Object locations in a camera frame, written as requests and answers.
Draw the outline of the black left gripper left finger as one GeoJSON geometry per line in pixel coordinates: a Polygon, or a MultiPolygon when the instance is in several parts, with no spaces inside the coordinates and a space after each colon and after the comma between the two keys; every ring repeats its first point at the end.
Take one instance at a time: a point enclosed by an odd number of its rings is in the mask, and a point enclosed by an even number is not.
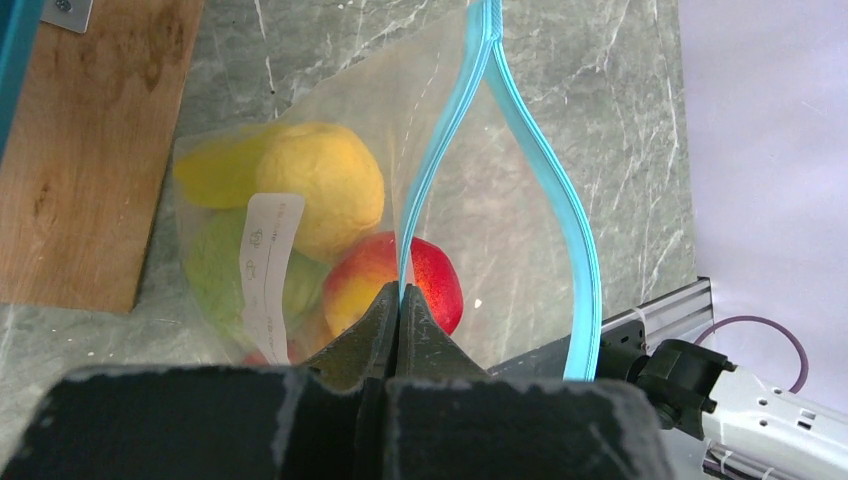
{"type": "Polygon", "coordinates": [[[379,479],[399,287],[332,349],[359,341],[350,388],[317,366],[101,365],[38,404],[5,479],[379,479]]]}

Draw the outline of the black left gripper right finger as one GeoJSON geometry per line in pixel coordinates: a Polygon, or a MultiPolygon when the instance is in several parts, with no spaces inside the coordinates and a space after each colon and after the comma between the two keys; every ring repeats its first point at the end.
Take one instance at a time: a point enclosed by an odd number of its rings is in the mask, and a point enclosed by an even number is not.
{"type": "Polygon", "coordinates": [[[647,397],[618,380],[431,379],[386,387],[388,479],[672,479],[647,397]]]}

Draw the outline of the red yellow toy apple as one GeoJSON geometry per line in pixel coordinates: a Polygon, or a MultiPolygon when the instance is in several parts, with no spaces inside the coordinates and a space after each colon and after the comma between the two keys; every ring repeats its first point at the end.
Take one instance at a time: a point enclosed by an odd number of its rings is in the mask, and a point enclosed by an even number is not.
{"type": "MultiPolygon", "coordinates": [[[[458,275],[448,256],[418,237],[411,242],[412,273],[435,322],[449,335],[464,308],[458,275]]],[[[398,279],[395,235],[379,232],[361,240],[329,273],[323,286],[323,313],[339,335],[368,310],[382,287],[398,279]]]]}

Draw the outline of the green toy cabbage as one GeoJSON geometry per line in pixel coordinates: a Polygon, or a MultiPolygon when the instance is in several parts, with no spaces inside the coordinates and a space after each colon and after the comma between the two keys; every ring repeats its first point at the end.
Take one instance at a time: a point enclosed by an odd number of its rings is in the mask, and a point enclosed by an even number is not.
{"type": "MultiPolygon", "coordinates": [[[[253,340],[244,330],[244,298],[238,268],[245,223],[244,209],[212,215],[196,234],[184,260],[184,271],[207,321],[244,348],[253,340]]],[[[321,307],[321,287],[329,266],[292,251],[283,287],[287,337],[306,348],[320,349],[332,338],[321,307]]]]}

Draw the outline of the clear zip top bag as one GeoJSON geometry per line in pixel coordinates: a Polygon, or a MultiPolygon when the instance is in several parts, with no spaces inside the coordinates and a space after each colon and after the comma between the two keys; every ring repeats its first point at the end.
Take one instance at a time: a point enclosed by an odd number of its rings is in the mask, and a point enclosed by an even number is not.
{"type": "MultiPolygon", "coordinates": [[[[463,315],[445,333],[482,367],[555,342],[552,374],[592,380],[602,317],[599,259],[576,191],[521,99],[503,47],[502,5],[476,1],[319,82],[278,118],[278,129],[320,122],[355,132],[384,178],[377,229],[395,235],[399,294],[424,294],[412,273],[418,237],[450,259],[463,315]]],[[[175,162],[203,138],[180,138],[175,162]]],[[[287,358],[283,287],[305,206],[291,193],[256,192],[243,207],[210,209],[185,199],[176,180],[181,252],[212,215],[246,211],[238,260],[244,330],[252,347],[221,335],[231,357],[255,349],[287,358]]]]}

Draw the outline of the yellow-green toy starfruit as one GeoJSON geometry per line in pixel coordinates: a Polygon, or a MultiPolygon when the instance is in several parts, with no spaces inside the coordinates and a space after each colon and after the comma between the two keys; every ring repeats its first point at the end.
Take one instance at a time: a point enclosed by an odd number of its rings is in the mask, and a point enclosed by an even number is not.
{"type": "Polygon", "coordinates": [[[278,129],[245,125],[203,138],[178,156],[174,176],[186,200],[210,209],[245,206],[257,192],[256,171],[278,129]]]}

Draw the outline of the red toy strawberry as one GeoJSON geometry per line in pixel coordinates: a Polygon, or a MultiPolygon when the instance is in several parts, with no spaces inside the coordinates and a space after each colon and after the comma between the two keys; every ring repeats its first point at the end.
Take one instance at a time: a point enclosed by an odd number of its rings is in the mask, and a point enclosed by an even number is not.
{"type": "Polygon", "coordinates": [[[286,365],[294,365],[300,363],[303,360],[303,355],[301,348],[297,345],[293,340],[289,340],[287,342],[287,358],[285,360],[268,360],[266,356],[258,349],[255,349],[247,356],[245,356],[242,360],[243,365],[272,365],[272,364],[286,364],[286,365]]]}

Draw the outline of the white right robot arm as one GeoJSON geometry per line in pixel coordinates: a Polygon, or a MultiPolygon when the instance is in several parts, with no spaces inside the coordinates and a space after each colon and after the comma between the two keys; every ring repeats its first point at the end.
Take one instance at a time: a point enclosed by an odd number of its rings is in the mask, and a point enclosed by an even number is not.
{"type": "Polygon", "coordinates": [[[798,396],[809,360],[794,334],[769,319],[748,319],[774,328],[795,347],[801,369],[790,388],[703,347],[719,328],[744,320],[714,323],[693,342],[664,340],[652,353],[603,334],[596,375],[641,389],[662,429],[707,442],[701,465],[718,479],[846,478],[847,417],[798,396]]]}

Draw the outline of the wooden board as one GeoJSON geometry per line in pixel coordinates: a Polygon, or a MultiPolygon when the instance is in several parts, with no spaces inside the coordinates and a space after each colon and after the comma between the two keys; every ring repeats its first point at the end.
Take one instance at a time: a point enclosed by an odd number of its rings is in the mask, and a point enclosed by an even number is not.
{"type": "Polygon", "coordinates": [[[97,1],[38,28],[1,163],[1,299],[129,312],[203,5],[97,1]]]}

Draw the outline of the dark grey network switch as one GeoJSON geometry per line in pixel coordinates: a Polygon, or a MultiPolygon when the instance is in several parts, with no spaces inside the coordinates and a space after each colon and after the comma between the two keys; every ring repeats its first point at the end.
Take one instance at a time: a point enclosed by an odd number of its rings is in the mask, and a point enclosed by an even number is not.
{"type": "Polygon", "coordinates": [[[1,0],[1,155],[4,155],[43,0],[1,0]]]}

